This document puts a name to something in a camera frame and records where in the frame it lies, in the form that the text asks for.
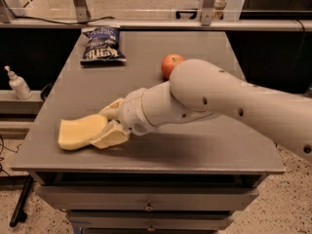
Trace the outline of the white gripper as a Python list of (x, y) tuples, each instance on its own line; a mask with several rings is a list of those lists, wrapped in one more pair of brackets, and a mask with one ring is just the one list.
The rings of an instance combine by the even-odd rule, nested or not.
[(130, 133), (143, 136), (154, 132), (156, 128), (148, 122), (143, 112), (144, 92), (144, 88), (138, 89), (124, 99), (120, 97), (101, 109), (98, 113), (111, 121), (90, 141), (90, 144), (104, 149), (127, 141)]

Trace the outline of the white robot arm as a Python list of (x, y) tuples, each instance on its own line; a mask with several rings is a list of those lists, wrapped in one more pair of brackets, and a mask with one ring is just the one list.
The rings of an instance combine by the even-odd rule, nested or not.
[(167, 82), (133, 91), (100, 112), (126, 135), (221, 114), (312, 162), (312, 99), (245, 82), (200, 59), (176, 66)]

